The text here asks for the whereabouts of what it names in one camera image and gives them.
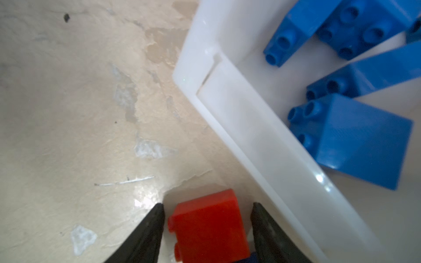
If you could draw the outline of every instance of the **white plastic container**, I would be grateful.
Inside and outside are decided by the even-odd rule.
[[[358,98],[415,121],[397,191],[323,171],[286,117],[308,84],[347,61],[312,38],[281,68],[267,64],[263,49],[295,2],[202,0],[174,81],[320,262],[421,262],[421,81]],[[398,35],[356,59],[404,42]]]

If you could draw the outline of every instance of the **blue toy brick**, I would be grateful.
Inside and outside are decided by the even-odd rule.
[[[369,57],[307,87],[307,100],[340,93],[354,98],[421,77],[421,41]]]
[[[235,263],[258,263],[257,254],[256,254],[256,252],[253,252],[253,253],[251,253],[251,256],[249,258],[242,259],[242,260],[237,261]]]
[[[406,32],[406,43],[412,43],[421,40],[421,17],[415,21],[411,28]]]
[[[266,61],[281,66],[323,24],[341,0],[300,0],[285,16],[264,50]]]
[[[420,10],[419,0],[344,0],[316,34],[350,60],[410,28]]]
[[[395,190],[411,120],[330,94],[292,108],[290,130],[320,165]]]

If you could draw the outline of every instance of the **red toy brick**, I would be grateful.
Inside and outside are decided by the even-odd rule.
[[[168,229],[177,236],[177,261],[230,263],[250,257],[232,189],[178,204]]]

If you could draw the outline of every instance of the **floor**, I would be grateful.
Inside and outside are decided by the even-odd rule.
[[[291,233],[172,82],[196,7],[0,0],[1,262],[103,262],[155,203],[227,188]]]

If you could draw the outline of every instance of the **black spot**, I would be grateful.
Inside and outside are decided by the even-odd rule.
[[[67,22],[69,22],[70,16],[69,16],[68,13],[65,13],[63,18],[64,18],[64,22],[67,23]]]

